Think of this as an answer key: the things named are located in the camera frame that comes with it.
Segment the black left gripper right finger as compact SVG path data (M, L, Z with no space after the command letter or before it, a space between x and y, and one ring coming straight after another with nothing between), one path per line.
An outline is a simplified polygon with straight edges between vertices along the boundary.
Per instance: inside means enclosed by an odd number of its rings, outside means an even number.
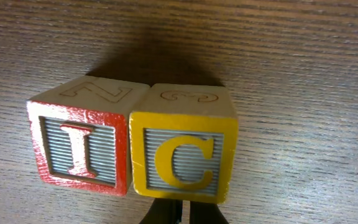
M190 202L190 224L229 224L214 203Z

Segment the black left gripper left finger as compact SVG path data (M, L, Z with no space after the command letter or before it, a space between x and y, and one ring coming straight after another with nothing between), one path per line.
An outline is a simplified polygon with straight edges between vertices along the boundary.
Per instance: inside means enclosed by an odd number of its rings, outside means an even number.
M180 224L182 211L181 200L155 198L139 224Z

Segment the yellow block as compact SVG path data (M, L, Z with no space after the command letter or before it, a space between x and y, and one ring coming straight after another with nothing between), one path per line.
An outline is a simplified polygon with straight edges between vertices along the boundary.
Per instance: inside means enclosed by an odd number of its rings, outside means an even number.
M129 117L135 191L155 198L225 202L238 129L227 88L153 85Z

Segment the red I block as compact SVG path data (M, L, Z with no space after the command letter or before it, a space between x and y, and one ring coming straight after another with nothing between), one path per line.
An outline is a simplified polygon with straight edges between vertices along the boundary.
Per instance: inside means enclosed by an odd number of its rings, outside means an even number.
M83 76L27 100L40 178L124 196L132 182L129 115L149 88Z

